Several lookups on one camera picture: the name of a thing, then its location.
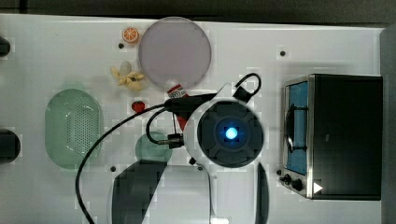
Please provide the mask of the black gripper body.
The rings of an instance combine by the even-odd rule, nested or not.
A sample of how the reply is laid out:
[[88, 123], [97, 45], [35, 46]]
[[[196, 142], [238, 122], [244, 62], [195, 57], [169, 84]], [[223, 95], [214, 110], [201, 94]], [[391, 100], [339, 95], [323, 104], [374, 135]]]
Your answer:
[[171, 112], [182, 117], [183, 119], [191, 119], [192, 117], [201, 119], [205, 117], [206, 109], [199, 111], [198, 108], [206, 102], [212, 100], [215, 96], [215, 93], [207, 93], [189, 97], [168, 99], [164, 103], [164, 109], [167, 112]]

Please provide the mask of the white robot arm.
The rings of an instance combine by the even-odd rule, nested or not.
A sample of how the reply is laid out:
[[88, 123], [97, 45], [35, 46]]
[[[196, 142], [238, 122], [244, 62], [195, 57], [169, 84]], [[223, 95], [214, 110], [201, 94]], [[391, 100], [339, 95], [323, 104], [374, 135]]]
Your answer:
[[113, 181], [107, 223], [266, 224], [264, 130], [250, 97], [226, 84], [167, 100], [165, 109], [187, 121], [179, 142], [192, 163], [140, 160], [126, 168]]

